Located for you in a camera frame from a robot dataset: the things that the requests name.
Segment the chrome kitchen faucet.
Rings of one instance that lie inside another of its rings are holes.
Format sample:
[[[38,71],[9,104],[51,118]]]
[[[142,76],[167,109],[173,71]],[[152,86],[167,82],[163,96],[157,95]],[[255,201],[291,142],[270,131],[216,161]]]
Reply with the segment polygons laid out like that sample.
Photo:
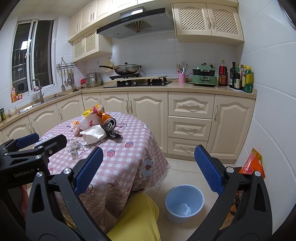
[[[44,93],[42,92],[42,85],[39,79],[32,79],[30,81],[30,85],[32,90],[37,91],[39,93],[39,99],[41,103],[44,103]]]

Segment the orange crushed soda can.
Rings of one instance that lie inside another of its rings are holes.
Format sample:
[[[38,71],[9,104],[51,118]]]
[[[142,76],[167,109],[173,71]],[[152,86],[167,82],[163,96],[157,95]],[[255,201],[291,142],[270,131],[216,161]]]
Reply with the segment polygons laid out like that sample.
[[[101,118],[102,127],[105,131],[113,131],[117,125],[116,119],[114,119],[110,114],[103,111],[99,111],[97,115]]]

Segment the brown cardboard box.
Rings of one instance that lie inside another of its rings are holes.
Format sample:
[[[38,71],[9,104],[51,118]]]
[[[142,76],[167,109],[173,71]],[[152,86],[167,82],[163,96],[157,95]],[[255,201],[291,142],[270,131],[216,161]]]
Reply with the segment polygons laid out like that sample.
[[[224,223],[222,224],[220,230],[228,227],[231,225],[233,219],[234,219],[234,216],[236,214],[236,211],[238,209],[238,206],[240,204],[240,201],[241,201],[241,198],[242,198],[242,195],[243,195],[243,191],[237,191],[236,194],[235,194],[235,197],[234,197],[234,200],[231,204],[231,207],[229,209],[229,212],[224,220]]]

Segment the yellow trousers leg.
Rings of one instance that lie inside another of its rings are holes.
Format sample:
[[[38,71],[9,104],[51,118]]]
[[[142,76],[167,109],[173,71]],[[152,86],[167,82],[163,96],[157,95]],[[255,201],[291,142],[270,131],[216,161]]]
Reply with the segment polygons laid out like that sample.
[[[107,236],[111,240],[161,240],[158,217],[159,207],[155,202],[145,193],[134,193]]]

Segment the pink plastic bag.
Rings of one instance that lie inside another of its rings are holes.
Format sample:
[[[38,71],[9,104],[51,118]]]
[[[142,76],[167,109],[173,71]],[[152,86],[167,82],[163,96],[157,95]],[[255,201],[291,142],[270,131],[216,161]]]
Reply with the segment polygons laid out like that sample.
[[[82,117],[79,120],[79,126],[72,130],[74,136],[80,136],[81,131],[85,131],[86,129],[95,126],[95,125],[102,125],[101,118],[96,114],[90,114],[88,117]]]

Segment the orange rice bag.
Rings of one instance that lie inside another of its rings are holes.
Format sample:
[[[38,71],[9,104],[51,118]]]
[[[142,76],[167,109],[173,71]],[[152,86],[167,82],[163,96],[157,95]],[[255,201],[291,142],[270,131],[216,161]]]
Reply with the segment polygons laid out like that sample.
[[[246,163],[239,170],[239,173],[251,175],[255,171],[260,172],[262,175],[262,178],[265,178],[262,156],[259,154],[259,152],[255,148],[253,148],[251,153],[248,156]]]

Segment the cream upper left cabinets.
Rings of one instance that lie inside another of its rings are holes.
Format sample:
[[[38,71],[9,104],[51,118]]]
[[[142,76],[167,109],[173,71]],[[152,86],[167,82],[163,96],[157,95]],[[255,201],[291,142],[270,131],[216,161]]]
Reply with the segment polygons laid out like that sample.
[[[92,1],[70,18],[68,41],[73,49],[73,61],[84,62],[92,57],[112,52],[111,37],[96,33],[99,21],[136,6],[138,1]]]

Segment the pink utensil holder cup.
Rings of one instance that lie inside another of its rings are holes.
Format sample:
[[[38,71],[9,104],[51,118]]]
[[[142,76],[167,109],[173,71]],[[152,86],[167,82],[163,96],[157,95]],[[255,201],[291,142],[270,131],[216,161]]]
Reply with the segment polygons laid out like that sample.
[[[185,75],[185,73],[179,73],[178,74],[178,82],[179,83],[185,83],[186,82],[186,75]]]

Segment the red soy sauce bottle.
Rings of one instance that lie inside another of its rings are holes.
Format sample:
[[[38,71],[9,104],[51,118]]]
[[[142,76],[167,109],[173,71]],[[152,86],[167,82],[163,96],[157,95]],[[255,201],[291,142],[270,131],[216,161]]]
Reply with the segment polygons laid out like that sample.
[[[227,66],[225,65],[225,61],[222,60],[219,66],[219,78],[218,85],[227,86],[228,85],[228,71]]]

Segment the wall utensil rack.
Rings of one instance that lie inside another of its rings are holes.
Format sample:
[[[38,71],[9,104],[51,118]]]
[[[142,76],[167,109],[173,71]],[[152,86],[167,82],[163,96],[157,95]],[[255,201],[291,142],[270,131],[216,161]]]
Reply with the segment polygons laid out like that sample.
[[[75,83],[74,70],[78,68],[78,64],[71,62],[66,63],[64,57],[61,57],[61,62],[56,64],[56,70],[59,76],[61,77],[62,92],[66,91],[66,87],[71,87],[72,91],[77,91],[77,85]]]

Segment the kitchen window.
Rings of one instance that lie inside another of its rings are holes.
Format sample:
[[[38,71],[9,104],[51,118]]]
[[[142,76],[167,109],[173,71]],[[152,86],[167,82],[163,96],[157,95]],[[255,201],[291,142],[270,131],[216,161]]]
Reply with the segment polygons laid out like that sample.
[[[16,95],[54,85],[52,45],[54,20],[18,22],[11,54],[11,78]]]

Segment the orange white plastic bag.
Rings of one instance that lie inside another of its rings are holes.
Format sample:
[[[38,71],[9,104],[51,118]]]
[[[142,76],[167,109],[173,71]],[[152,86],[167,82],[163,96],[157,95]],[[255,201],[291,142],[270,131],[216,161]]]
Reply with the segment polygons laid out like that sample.
[[[72,120],[71,121],[72,130],[75,130],[78,126],[79,126],[79,121],[78,120]]]

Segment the clear plastic wrap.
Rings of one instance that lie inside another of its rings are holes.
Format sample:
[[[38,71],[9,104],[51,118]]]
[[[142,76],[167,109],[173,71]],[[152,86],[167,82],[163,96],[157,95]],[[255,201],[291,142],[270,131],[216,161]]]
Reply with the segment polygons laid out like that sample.
[[[71,154],[71,156],[78,157],[80,154],[84,151],[84,145],[81,144],[81,142],[74,141],[70,143],[68,148],[68,153]]]

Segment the white tissue paper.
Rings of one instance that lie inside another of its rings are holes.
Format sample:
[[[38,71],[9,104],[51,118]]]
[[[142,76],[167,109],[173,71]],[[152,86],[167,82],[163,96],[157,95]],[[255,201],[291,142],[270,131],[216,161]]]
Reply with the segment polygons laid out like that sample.
[[[101,125],[92,126],[85,131],[80,132],[85,145],[95,144],[107,137],[105,130]]]

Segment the dark vinegar bottle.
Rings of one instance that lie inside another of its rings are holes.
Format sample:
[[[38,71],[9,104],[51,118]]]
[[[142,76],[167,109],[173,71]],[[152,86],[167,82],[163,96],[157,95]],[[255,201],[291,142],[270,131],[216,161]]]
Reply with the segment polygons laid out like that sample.
[[[232,62],[232,67],[230,68],[230,75],[229,75],[230,88],[234,88],[235,71],[236,71],[236,62]]]

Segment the yellow snack wrapper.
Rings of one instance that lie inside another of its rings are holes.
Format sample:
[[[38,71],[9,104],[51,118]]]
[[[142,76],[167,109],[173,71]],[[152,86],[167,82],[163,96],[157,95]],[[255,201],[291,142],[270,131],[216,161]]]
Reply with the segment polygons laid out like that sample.
[[[93,114],[94,113],[94,111],[93,111],[93,109],[92,108],[89,108],[89,109],[86,109],[84,112],[83,112],[83,116],[86,118],[86,117],[88,117],[90,114]]]

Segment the green yellow oil bottle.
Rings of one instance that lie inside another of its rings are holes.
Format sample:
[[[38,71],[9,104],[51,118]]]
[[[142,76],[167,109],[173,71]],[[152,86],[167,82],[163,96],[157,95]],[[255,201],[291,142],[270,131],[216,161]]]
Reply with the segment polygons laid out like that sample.
[[[244,92],[251,93],[253,89],[253,72],[250,66],[246,66]]]

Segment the grey range hood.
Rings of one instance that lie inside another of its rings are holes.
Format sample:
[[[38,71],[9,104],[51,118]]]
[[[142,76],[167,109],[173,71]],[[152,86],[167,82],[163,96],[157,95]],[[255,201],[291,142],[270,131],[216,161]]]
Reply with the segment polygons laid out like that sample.
[[[115,39],[124,39],[140,34],[173,29],[172,17],[167,13],[165,8],[159,8],[125,16],[98,28],[96,33]]]

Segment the black snack wrapper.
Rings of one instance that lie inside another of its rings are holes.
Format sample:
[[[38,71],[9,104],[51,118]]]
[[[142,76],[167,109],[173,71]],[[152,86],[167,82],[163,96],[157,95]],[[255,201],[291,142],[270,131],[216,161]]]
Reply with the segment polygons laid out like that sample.
[[[120,135],[114,131],[105,131],[105,132],[110,138],[122,138],[122,135]]]

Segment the cream lower cabinets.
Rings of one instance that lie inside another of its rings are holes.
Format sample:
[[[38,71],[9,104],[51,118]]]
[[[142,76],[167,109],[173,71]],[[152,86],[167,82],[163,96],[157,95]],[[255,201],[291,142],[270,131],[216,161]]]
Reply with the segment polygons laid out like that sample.
[[[233,164],[245,142],[255,100],[254,93],[234,91],[98,90],[57,94],[2,121],[1,141],[34,132],[43,135],[101,103],[111,114],[126,113],[147,124],[168,157],[191,160],[194,145],[202,144],[212,156]]]

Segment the green electric grill appliance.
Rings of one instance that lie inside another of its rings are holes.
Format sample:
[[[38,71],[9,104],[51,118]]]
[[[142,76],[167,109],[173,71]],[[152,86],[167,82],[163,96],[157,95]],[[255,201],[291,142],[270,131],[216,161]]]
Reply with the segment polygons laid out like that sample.
[[[217,76],[212,64],[202,63],[192,70],[192,84],[197,86],[215,86],[217,84]]]

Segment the steel stock pot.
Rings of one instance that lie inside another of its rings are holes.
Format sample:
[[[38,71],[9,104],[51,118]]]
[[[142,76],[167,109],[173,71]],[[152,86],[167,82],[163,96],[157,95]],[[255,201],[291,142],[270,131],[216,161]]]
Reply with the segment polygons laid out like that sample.
[[[91,72],[85,76],[85,79],[86,86],[88,88],[102,85],[101,74],[97,72],[95,69],[92,69]]]

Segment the steel wok with lid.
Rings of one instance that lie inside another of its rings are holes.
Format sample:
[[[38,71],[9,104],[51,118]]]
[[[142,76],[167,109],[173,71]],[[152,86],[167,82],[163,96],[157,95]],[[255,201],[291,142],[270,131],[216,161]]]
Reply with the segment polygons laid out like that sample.
[[[125,62],[124,64],[121,64],[121,65],[114,65],[114,66],[99,65],[99,67],[112,69],[118,75],[135,74],[138,72],[138,70],[140,68],[142,68],[141,65],[128,64],[127,62]]]

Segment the cream upper right cabinet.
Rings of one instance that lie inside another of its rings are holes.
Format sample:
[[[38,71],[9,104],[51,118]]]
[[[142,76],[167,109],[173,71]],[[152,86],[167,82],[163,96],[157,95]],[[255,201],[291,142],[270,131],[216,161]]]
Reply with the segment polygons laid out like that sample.
[[[181,43],[213,43],[238,46],[244,42],[238,11],[208,3],[171,5],[175,34]]]

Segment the black gas stove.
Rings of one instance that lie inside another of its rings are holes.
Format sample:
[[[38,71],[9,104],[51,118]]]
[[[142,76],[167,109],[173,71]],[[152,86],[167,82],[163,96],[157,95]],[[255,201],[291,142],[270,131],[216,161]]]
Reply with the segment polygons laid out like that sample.
[[[172,83],[167,76],[141,76],[140,73],[111,76],[115,81],[112,85],[105,85],[103,88],[118,88],[118,87],[140,87],[140,86],[166,86]]]

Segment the pink checkered tablecloth table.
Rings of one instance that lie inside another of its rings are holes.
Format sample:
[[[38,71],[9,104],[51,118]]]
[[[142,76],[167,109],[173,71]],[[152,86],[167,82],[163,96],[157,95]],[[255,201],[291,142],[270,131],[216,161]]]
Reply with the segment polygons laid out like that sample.
[[[120,112],[110,112],[116,119],[115,132],[122,138],[106,137],[85,145],[82,137],[75,137],[71,121],[59,124],[39,139],[45,142],[57,135],[67,138],[67,146],[49,158],[51,174],[59,174],[65,168],[73,168],[79,160],[86,158],[98,146],[103,151],[103,162],[88,189],[79,197],[98,226],[108,233],[117,223],[128,197],[134,192],[146,191],[161,183],[169,164],[151,130],[138,118]],[[70,143],[78,141],[84,151],[78,157],[68,153]]]

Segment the cream cabinets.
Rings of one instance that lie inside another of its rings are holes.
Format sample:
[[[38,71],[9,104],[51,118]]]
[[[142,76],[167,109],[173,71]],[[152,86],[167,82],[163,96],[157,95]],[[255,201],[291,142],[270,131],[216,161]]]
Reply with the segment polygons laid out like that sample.
[[[191,160],[194,145],[202,144],[212,156],[233,164],[245,142],[255,100],[254,93],[234,91],[98,90],[57,94],[2,121],[1,141],[34,132],[43,135],[101,103],[111,114],[126,113],[147,124],[168,157]]]
[[[68,41],[73,49],[73,61],[84,62],[92,57],[112,52],[111,37],[96,33],[99,21],[136,6],[138,1],[92,1],[70,18]]]

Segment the light blue trash bin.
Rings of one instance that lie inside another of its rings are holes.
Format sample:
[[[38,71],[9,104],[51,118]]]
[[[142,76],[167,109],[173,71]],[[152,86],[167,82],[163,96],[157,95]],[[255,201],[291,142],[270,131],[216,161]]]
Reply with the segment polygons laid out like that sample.
[[[175,186],[164,199],[166,217],[172,223],[184,223],[197,215],[204,203],[204,194],[199,188],[187,184]]]

